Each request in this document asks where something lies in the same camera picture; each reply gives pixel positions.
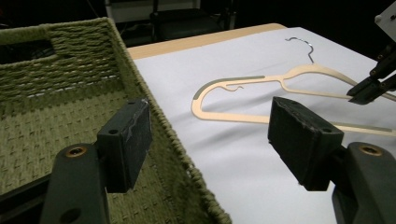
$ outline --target hanger hook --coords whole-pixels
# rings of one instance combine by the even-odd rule
[[[311,47],[311,51],[309,51],[308,57],[309,57],[309,59],[311,60],[311,62],[314,63],[314,60],[313,60],[312,57],[311,57],[312,52],[314,52],[314,47],[313,47],[308,41],[303,40],[303,39],[300,39],[300,38],[297,38],[297,37],[291,37],[291,38],[285,39],[285,40],[291,41],[292,39],[301,40],[301,41],[305,42],[307,45],[309,45],[309,47]]]

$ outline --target wooden table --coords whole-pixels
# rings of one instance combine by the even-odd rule
[[[208,44],[234,39],[244,35],[253,35],[265,31],[284,29],[285,26],[277,23],[269,23],[247,28],[229,30],[210,35],[198,35],[183,39],[171,40],[166,42],[154,43],[139,47],[129,48],[128,51],[134,60],[147,58],[155,55],[175,52],[183,49],[191,49]]]

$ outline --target beige hanger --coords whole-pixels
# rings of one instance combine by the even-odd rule
[[[298,39],[296,37],[292,37],[287,40]],[[191,111],[199,119],[208,119],[208,120],[222,120],[222,121],[238,121],[238,122],[251,122],[251,123],[265,123],[268,124],[270,121],[269,116],[257,116],[257,115],[243,115],[243,114],[231,114],[231,113],[219,113],[219,112],[207,112],[202,110],[202,101],[205,96],[215,88],[223,88],[226,91],[237,91],[239,88],[243,88],[242,85],[253,84],[253,83],[262,83],[262,82],[271,82],[277,81],[280,83],[281,87],[288,92],[292,93],[300,93],[307,95],[316,95],[316,96],[325,96],[325,97],[333,97],[340,99],[351,99],[351,96],[342,95],[342,94],[334,94],[328,92],[320,92],[320,91],[302,91],[302,90],[294,90],[290,89],[286,86],[285,80],[297,77],[306,73],[314,73],[314,74],[322,74],[328,77],[334,77],[345,83],[355,86],[357,84],[356,81],[351,78],[332,70],[331,68],[327,68],[321,66],[317,63],[314,63],[310,54],[313,52],[313,47],[308,42],[304,41],[311,47],[311,51],[308,53],[308,56],[312,62],[312,64],[305,64],[297,66],[288,73],[284,75],[278,76],[269,76],[269,77],[234,77],[234,78],[221,78],[211,82],[206,83],[203,87],[201,87],[198,92],[195,93],[192,104]],[[390,99],[391,101],[396,101],[396,96],[385,93],[382,95],[383,97]],[[372,126],[365,125],[357,125],[357,124],[348,124],[348,123],[340,123],[333,122],[335,127],[342,131],[346,132],[357,132],[357,133],[372,133],[372,134],[381,134],[387,136],[396,136],[396,131],[392,129],[386,128],[378,128]]]

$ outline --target woven basket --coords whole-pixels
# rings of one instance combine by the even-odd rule
[[[111,222],[231,222],[186,155],[112,21],[0,31],[0,45],[35,40],[50,41],[56,53],[0,64],[0,194],[49,174],[61,149],[94,142],[127,99],[148,97],[153,142],[134,189],[107,195]]]

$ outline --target woven texture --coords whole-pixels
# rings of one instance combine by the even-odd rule
[[[133,190],[108,194],[112,223],[230,223],[207,190],[109,19],[0,31],[0,45],[49,40],[55,55],[0,64],[0,194],[92,143],[127,99],[147,97],[153,142]]]

